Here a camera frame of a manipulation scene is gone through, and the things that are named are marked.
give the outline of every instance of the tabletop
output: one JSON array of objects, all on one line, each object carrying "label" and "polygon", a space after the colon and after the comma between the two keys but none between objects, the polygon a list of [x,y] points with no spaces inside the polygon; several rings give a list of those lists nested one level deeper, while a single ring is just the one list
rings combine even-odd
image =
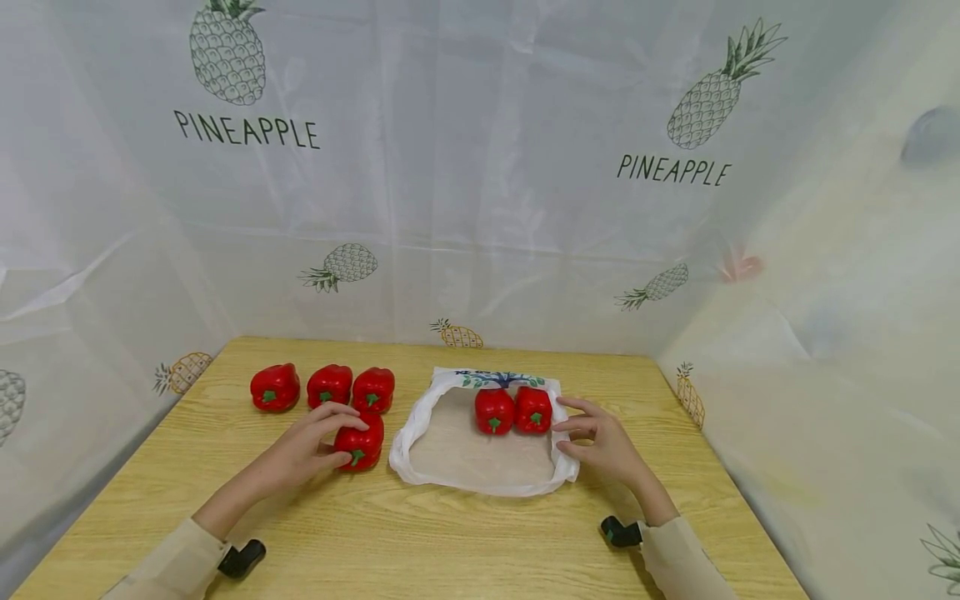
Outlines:
[{"label": "tabletop", "polygon": [[304,385],[331,362],[393,370],[384,456],[372,471],[334,473],[255,507],[231,540],[263,540],[266,559],[240,583],[218,578],[208,598],[662,598],[639,553],[612,550],[599,533],[608,515],[639,518],[636,502],[588,468],[533,498],[410,486],[390,470],[390,439],[435,366],[551,377],[565,396],[604,406],[741,599],[806,598],[648,358],[252,337],[227,345],[14,598],[98,598],[131,571],[307,410],[303,399],[284,414],[252,407],[251,376],[283,362]]}]

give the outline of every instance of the left hand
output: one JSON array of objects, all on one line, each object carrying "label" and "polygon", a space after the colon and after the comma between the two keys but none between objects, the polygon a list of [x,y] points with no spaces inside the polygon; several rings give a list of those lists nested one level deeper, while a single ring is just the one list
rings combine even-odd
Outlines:
[{"label": "left hand", "polygon": [[335,452],[321,442],[341,427],[366,431],[369,426],[350,406],[327,402],[290,426],[272,446],[237,475],[259,498],[299,486],[321,472],[349,463],[349,452]]}]

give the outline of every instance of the plastic bag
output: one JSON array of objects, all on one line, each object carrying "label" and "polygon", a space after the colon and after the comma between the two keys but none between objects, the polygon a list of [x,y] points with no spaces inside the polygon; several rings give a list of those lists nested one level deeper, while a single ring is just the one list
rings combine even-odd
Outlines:
[{"label": "plastic bag", "polygon": [[580,462],[557,449],[557,442],[570,439],[566,433],[530,436],[511,430],[505,436],[487,436],[477,429],[476,392],[502,388],[513,396],[519,386],[545,390],[553,406],[552,422],[566,420],[565,408],[557,403],[560,382],[556,379],[435,368],[430,388],[394,436],[390,467],[410,484],[432,483],[498,496],[550,493],[564,481],[575,481]]}]

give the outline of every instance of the white curtain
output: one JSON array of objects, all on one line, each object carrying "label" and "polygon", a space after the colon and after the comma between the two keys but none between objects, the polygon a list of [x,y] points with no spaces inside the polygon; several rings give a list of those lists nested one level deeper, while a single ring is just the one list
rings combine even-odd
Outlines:
[{"label": "white curtain", "polygon": [[5,7],[0,595],[241,334],[655,356],[811,595],[946,595],[960,9],[246,5]]}]

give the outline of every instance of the red bell pepper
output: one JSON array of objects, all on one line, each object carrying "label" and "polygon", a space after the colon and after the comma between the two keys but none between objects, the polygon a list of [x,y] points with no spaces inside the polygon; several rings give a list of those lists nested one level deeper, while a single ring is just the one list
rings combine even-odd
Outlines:
[{"label": "red bell pepper", "polygon": [[502,388],[477,392],[473,410],[477,427],[487,435],[505,436],[514,426],[514,399]]},{"label": "red bell pepper", "polygon": [[293,363],[273,365],[253,376],[250,381],[253,406],[268,413],[281,413],[293,408],[300,399],[300,378]]},{"label": "red bell pepper", "polygon": [[353,371],[350,367],[327,365],[310,376],[306,382],[306,403],[311,409],[325,402],[350,403],[350,384]]},{"label": "red bell pepper", "polygon": [[523,433],[546,433],[553,419],[550,395],[544,390],[523,386],[516,391],[516,422],[514,427]]},{"label": "red bell pepper", "polygon": [[383,449],[383,419],[374,413],[360,413],[360,420],[370,426],[367,431],[341,427],[333,440],[337,452],[349,452],[353,460],[340,470],[364,470],[376,465]]},{"label": "red bell pepper", "polygon": [[386,413],[394,403],[394,374],[370,367],[353,382],[353,408],[361,413]]}]

